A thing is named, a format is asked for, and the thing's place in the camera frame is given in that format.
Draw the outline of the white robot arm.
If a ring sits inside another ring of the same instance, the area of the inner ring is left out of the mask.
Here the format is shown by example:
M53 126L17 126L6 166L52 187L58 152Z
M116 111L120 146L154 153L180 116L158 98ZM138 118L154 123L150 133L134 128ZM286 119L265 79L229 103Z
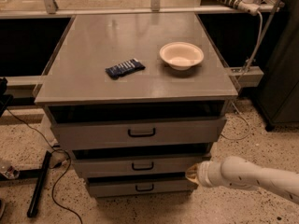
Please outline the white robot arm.
M237 156L227 157L221 162L198 162L187 169L185 176L191 182L206 188L262 188L299 204L298 173L265 168Z

